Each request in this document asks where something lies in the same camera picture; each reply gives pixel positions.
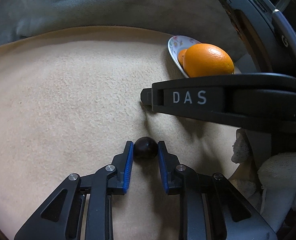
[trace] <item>small orange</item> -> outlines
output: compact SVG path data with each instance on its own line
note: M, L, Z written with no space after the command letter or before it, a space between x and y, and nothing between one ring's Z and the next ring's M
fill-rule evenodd
M233 74L234 66L229 55L221 48L200 43L187 49L184 70L189 77Z
M181 65L181 67L184 66L184 56L185 56L185 53L186 53L187 49L183 49L181 50L179 53L178 53L178 62L179 64Z

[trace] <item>black plum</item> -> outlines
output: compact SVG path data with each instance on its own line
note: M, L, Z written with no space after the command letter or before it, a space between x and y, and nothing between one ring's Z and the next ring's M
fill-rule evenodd
M153 159L158 154L158 146L150 137L139 138L133 146L133 156L137 159Z

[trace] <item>metal screw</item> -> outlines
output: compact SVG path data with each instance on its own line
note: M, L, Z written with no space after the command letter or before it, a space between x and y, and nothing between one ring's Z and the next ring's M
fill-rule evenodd
M72 173L69 175L69 180L76 180L78 178L78 174Z
M115 170L115 166L113 166L112 164L106 166L106 171L114 171L114 170Z
M186 166L183 165L183 164L179 164L176 166L176 169L179 170L179 171L184 171L186 169Z
M221 173L217 172L214 174L214 178L217 180L222 180L224 176Z

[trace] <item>floral plate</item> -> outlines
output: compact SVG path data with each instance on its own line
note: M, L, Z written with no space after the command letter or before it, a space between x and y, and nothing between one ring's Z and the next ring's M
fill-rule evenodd
M181 67L181 65L178 62L178 53L183 49L188 49L192 45L201 43L199 41L196 41L193 38L189 38L186 36L173 36L168 41L168 50L170 53L170 56L172 57L173 61L179 68L180 72L184 75L185 78L189 78L188 75L185 73L184 69Z

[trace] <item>blue finger pad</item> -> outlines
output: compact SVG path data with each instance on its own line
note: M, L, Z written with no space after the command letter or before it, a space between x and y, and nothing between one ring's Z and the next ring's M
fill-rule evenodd
M133 142L131 142L131 146L128 152L127 162L124 169L123 174L123 193L127 193L127 190L130 185L130 177L131 177L131 169L132 169L132 163L133 163Z
M164 155L162 153L159 143L158 143L158 162L159 162L159 169L160 169L162 186L163 186L166 194L168 194L169 186L168 186L168 179L167 179L166 163L165 163Z

